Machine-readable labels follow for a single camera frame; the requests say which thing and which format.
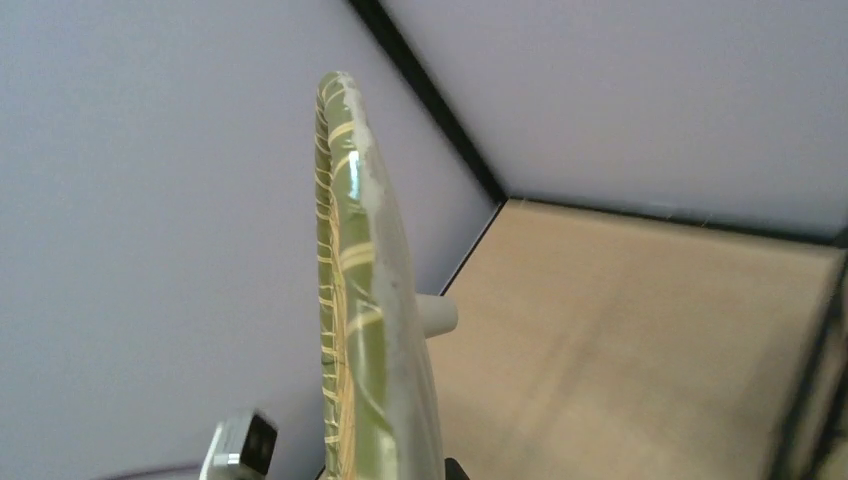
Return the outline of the woven bamboo plate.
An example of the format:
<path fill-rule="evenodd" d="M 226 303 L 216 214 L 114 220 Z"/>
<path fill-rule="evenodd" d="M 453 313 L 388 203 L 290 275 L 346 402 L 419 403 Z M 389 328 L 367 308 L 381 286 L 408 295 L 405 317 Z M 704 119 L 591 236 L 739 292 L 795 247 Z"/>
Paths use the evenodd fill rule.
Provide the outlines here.
<path fill-rule="evenodd" d="M 315 208 L 325 472 L 445 477 L 438 402 L 408 242 L 353 77 L 315 107 Z"/>

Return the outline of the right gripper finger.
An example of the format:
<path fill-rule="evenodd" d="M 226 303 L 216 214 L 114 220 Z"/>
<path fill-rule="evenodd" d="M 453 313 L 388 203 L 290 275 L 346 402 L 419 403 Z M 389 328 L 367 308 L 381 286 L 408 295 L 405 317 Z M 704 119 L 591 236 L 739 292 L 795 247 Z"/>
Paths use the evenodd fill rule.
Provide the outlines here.
<path fill-rule="evenodd" d="M 470 477 L 455 458 L 444 460 L 446 480 L 470 480 Z"/>

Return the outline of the black wire dish rack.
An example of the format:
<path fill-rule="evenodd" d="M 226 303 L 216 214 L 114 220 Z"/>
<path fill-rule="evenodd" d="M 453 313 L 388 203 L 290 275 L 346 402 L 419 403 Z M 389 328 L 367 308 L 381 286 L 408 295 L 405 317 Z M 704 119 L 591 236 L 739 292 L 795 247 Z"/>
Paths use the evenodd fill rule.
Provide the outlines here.
<path fill-rule="evenodd" d="M 822 479 L 847 439 L 847 258 L 837 262 L 765 479 Z"/>

